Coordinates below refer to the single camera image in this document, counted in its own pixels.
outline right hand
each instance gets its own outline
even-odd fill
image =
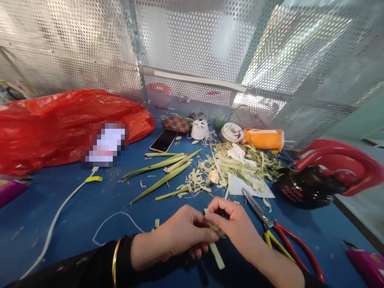
[[[242,256],[253,265],[267,252],[268,246],[258,234],[244,208],[221,197],[215,197],[208,206],[205,218],[218,226],[229,237]],[[229,215],[229,220],[216,214],[220,210]]]

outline white charging cable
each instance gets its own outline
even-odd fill
[[[94,167],[94,168],[92,168],[92,173],[91,173],[90,177],[92,177],[92,176],[97,172],[97,170],[99,170],[99,167]],[[74,194],[76,194],[76,192],[78,192],[78,190],[80,190],[80,188],[82,188],[82,186],[84,186],[84,184],[86,184],[86,181],[82,182],[82,184],[80,184],[80,186],[78,186],[78,188],[76,188],[76,189],[70,194],[70,196],[68,196],[68,198],[66,198],[66,200],[63,202],[63,204],[61,204],[59,210],[57,210],[57,212],[56,212],[55,218],[53,218],[51,227],[49,228],[48,235],[47,235],[47,240],[45,240],[45,245],[44,245],[43,251],[41,252],[39,258],[37,258],[37,260],[35,261],[35,263],[32,265],[32,267],[29,268],[29,270],[28,270],[28,271],[27,271],[27,272],[20,278],[20,280],[23,279],[23,278],[25,278],[26,276],[28,276],[28,274],[30,274],[30,272],[32,272],[32,270],[34,270],[34,268],[36,268],[36,266],[37,266],[37,265],[41,262],[41,260],[43,259],[45,253],[46,253],[47,250],[48,250],[49,243],[51,242],[52,234],[53,234],[53,229],[55,228],[56,221],[57,221],[57,218],[59,218],[59,215],[60,215],[60,213],[61,213],[61,210],[63,210],[64,206],[68,203],[68,201],[74,196]]]

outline hand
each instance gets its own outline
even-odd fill
[[[240,254],[274,287],[304,288],[304,276],[300,268],[283,254],[269,249],[240,204],[215,197],[208,210],[205,218],[223,230]],[[222,210],[230,216],[229,220],[215,214]]]
[[[217,233],[208,227],[201,212],[189,205],[180,208],[156,230],[166,243],[165,260],[188,249],[193,259],[200,259],[202,251],[208,252],[208,243],[219,240]]]
[[[208,226],[201,212],[184,205],[156,230],[135,236],[131,246],[133,269],[141,271],[188,249],[192,258],[200,258],[202,251],[208,252],[208,243],[219,240]]]
[[[238,203],[215,197],[209,204],[208,210],[210,213],[205,218],[223,230],[240,254],[256,266],[261,254],[269,248],[258,234],[244,208]],[[230,216],[229,220],[215,214],[221,210]]]

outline phone screen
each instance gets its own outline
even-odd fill
[[[150,150],[167,152],[169,146],[172,144],[173,140],[177,135],[176,131],[165,129],[160,136],[153,142],[150,147]]]

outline metal mesh wall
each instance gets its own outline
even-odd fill
[[[290,148],[306,147],[384,85],[379,0],[0,0],[0,15],[0,45],[41,95],[101,88],[159,119],[282,128]],[[0,65],[1,78],[18,79]],[[147,92],[154,82],[173,96]]]

